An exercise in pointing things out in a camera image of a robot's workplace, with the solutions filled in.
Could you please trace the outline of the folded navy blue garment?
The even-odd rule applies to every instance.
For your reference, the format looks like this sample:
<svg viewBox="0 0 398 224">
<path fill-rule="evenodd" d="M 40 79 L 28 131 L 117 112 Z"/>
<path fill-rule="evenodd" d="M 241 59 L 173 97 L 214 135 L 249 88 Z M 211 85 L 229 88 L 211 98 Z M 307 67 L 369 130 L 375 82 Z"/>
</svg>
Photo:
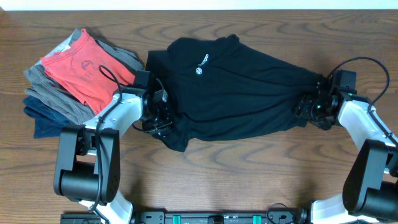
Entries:
<svg viewBox="0 0 398 224">
<path fill-rule="evenodd" d="M 24 113 L 35 120 L 34 139 L 57 137 L 66 125 L 73 124 L 64 115 L 33 96 L 25 98 L 23 103 Z"/>
</svg>

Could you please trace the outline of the folded red t-shirt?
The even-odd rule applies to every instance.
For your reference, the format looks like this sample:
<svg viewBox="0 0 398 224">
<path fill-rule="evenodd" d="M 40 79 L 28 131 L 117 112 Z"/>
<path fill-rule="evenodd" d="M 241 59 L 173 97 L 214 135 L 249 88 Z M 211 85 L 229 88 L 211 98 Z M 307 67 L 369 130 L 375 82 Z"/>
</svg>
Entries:
<svg viewBox="0 0 398 224">
<path fill-rule="evenodd" d="M 81 36 L 63 52 L 42 57 L 45 73 L 61 84 L 80 103 L 94 112 L 101 112 L 112 100 L 117 84 L 111 75 L 104 76 L 99 70 L 103 65 L 123 85 L 134 83 L 135 76 L 122 63 L 101 48 L 85 29 Z"/>
</svg>

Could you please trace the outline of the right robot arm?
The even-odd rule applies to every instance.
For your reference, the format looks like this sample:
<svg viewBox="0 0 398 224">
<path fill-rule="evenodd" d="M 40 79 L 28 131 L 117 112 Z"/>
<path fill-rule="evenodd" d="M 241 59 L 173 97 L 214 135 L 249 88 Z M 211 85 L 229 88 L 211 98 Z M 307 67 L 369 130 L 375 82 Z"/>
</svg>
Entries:
<svg viewBox="0 0 398 224">
<path fill-rule="evenodd" d="M 357 94 L 355 83 L 355 72 L 336 70 L 295 107 L 296 116 L 320 129 L 344 127 L 359 150 L 342 193 L 312 202 L 307 223 L 397 221 L 397 184 L 383 179 L 397 177 L 397 137 L 370 100 Z"/>
</svg>

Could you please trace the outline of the black t-shirt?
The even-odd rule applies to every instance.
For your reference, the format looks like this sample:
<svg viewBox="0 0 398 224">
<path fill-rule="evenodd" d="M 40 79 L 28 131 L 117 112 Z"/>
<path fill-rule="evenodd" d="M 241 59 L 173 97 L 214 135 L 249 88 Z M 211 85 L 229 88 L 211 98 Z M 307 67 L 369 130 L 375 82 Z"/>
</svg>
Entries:
<svg viewBox="0 0 398 224">
<path fill-rule="evenodd" d="M 294 107 L 324 79 L 236 35 L 177 39 L 166 50 L 150 51 L 146 70 L 162 82 L 172 109 L 171 127 L 155 137 L 179 152 L 193 138 L 229 141 L 304 127 Z"/>
</svg>

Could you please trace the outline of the folded grey garment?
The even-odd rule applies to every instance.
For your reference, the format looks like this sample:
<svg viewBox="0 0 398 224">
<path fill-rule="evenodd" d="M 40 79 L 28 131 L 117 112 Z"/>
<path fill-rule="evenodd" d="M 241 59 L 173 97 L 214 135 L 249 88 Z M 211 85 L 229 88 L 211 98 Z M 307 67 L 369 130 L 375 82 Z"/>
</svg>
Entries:
<svg viewBox="0 0 398 224">
<path fill-rule="evenodd" d="M 55 52 L 63 52 L 69 48 L 70 44 L 74 43 L 81 36 L 81 30 L 75 29 L 66 40 L 44 57 L 52 56 Z M 95 41 L 110 56 L 122 63 L 131 73 L 134 74 L 135 71 L 143 70 L 144 66 L 135 53 L 119 47 L 113 47 L 100 40 L 95 39 Z M 28 95 L 39 99 L 43 104 L 58 111 L 73 123 L 83 124 L 97 115 L 94 114 L 88 105 L 80 103 L 61 84 L 46 75 L 41 59 L 30 69 L 24 71 L 24 75 L 32 85 L 31 88 L 25 91 Z"/>
</svg>

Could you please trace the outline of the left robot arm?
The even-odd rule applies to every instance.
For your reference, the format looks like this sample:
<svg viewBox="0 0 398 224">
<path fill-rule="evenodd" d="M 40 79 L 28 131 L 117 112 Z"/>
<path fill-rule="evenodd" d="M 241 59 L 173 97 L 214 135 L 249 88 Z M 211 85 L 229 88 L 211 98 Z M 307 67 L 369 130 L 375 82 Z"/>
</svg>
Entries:
<svg viewBox="0 0 398 224">
<path fill-rule="evenodd" d="M 137 121 L 147 134 L 160 135 L 171 127 L 168 95 L 149 71 L 136 72 L 134 83 L 124 85 L 106 67 L 99 69 L 117 89 L 94 118 L 62 129 L 53 188 L 90 211 L 77 223 L 139 223 L 133 204 L 119 191 L 120 139 Z"/>
</svg>

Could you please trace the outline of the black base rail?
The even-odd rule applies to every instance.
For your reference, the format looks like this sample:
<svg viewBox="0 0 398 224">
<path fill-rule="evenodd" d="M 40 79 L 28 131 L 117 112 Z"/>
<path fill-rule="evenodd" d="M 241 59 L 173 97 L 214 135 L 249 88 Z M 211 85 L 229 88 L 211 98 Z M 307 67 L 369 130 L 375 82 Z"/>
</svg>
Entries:
<svg viewBox="0 0 398 224">
<path fill-rule="evenodd" d="M 143 212 L 132 217 L 135 224 L 289 224 L 309 223 L 305 214 L 287 210 L 266 213 L 164 213 Z"/>
</svg>

